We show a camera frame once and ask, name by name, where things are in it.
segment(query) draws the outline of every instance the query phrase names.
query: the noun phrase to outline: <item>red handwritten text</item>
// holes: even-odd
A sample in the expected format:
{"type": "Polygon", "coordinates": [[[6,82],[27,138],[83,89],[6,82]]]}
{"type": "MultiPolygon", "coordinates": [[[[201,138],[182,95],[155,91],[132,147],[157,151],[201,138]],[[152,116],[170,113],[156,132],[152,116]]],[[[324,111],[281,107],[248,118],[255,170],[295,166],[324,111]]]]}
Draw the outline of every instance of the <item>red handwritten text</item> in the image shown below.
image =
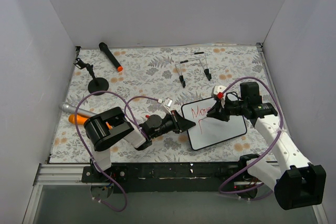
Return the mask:
{"type": "Polygon", "coordinates": [[[206,115],[206,113],[208,113],[208,110],[211,109],[211,107],[206,108],[206,109],[199,109],[199,107],[197,106],[197,110],[196,112],[194,111],[193,108],[191,108],[191,113],[193,115],[193,118],[197,118],[200,115],[206,115]]]}
{"type": "Polygon", "coordinates": [[[199,128],[201,129],[201,134],[203,135],[203,132],[202,132],[202,127],[201,127],[201,120],[203,120],[204,118],[201,118],[201,119],[198,119],[198,125],[200,126],[199,128]]]}

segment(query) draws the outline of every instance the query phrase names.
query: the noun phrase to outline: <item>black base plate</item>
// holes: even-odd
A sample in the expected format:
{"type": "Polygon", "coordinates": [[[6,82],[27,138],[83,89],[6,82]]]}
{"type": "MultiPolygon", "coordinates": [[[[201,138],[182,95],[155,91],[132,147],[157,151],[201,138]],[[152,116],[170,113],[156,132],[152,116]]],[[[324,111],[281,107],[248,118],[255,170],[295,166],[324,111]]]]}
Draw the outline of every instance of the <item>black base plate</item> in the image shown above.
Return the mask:
{"type": "MultiPolygon", "coordinates": [[[[237,162],[213,163],[114,163],[105,172],[128,193],[144,191],[218,191],[221,183],[238,171],[237,162]]],[[[90,166],[83,169],[83,183],[108,183],[90,166]]],[[[234,189],[230,182],[223,190],[234,189]]],[[[120,193],[114,187],[113,193],[120,193]]]]}
{"type": "Polygon", "coordinates": [[[99,85],[96,85],[96,82],[94,80],[89,82],[88,85],[88,90],[90,93],[96,92],[96,91],[106,91],[109,89],[109,82],[101,77],[96,78],[96,81],[98,82],[99,85]]]}

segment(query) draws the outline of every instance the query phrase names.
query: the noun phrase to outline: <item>floral tablecloth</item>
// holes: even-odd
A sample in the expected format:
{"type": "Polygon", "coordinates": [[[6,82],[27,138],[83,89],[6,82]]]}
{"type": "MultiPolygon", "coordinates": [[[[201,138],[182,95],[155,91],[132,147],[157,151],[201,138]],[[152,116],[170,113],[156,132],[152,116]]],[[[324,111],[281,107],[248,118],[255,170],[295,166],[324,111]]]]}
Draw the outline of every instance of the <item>floral tablecloth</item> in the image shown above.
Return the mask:
{"type": "MultiPolygon", "coordinates": [[[[228,86],[235,79],[243,76],[254,76],[267,83],[260,56],[255,46],[229,47],[180,47],[180,48],[137,48],[112,49],[112,53],[123,66],[118,73],[107,57],[99,49],[81,50],[79,57],[86,63],[94,65],[97,77],[109,81],[110,91],[116,92],[125,99],[136,95],[174,100],[173,109],[181,112],[181,105],[210,96],[214,85],[228,86]],[[208,81],[202,67],[197,61],[182,65],[186,81],[183,88],[175,69],[175,61],[180,54],[203,51],[212,74],[208,81]]],[[[91,77],[86,69],[75,68],[66,101],[72,105],[89,94],[87,86],[91,77]]],[[[239,85],[233,88],[239,92],[239,85]]],[[[270,95],[260,86],[260,93],[265,102],[270,95]]],[[[110,94],[90,97],[81,108],[100,113],[115,106],[124,108],[122,101],[110,94]]],[[[147,114],[164,116],[164,111],[155,101],[135,99],[130,103],[138,122],[143,122],[147,114]]],[[[68,113],[62,113],[56,130],[54,143],[50,153],[50,163],[88,163],[89,155],[79,140],[75,126],[68,122],[68,113]]],[[[261,135],[246,121],[246,135],[220,143],[200,151],[193,151],[186,133],[168,133],[153,140],[153,145],[143,151],[135,150],[126,141],[121,140],[111,151],[112,162],[219,162],[237,161],[243,154],[262,153],[266,142],[261,135]]],[[[82,135],[86,139],[83,126],[82,135]]],[[[275,160],[272,154],[268,160],[275,160]]]]}

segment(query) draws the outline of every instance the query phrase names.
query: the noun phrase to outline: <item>silver cylinder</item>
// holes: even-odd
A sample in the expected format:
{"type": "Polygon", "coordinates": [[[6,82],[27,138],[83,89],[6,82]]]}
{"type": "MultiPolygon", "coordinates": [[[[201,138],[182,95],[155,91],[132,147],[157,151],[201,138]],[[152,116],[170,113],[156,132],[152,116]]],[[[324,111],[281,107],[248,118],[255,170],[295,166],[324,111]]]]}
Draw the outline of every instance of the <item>silver cylinder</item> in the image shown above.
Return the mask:
{"type": "MultiPolygon", "coordinates": [[[[68,113],[75,113],[76,107],[72,106],[70,103],[67,102],[63,102],[59,105],[59,108],[64,111],[64,112],[68,112],[68,113]]],[[[85,117],[92,117],[94,115],[96,115],[93,112],[87,111],[87,110],[83,110],[83,109],[78,109],[77,114],[85,116],[85,117]]]]}

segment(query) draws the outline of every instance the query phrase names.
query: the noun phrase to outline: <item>white backdrop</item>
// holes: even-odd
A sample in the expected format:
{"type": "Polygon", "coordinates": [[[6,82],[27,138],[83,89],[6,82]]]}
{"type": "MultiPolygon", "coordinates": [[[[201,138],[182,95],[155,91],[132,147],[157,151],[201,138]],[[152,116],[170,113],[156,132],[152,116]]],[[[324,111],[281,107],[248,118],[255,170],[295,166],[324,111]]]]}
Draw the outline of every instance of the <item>white backdrop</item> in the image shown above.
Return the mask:
{"type": "Polygon", "coordinates": [[[82,47],[263,42],[284,0],[50,0],[82,47]]]}
{"type": "Polygon", "coordinates": [[[336,223],[336,0],[286,0],[265,41],[270,73],[300,150],[327,171],[323,206],[336,223]]]}
{"type": "Polygon", "coordinates": [[[0,223],[21,223],[75,48],[49,0],[0,0],[0,223]]]}

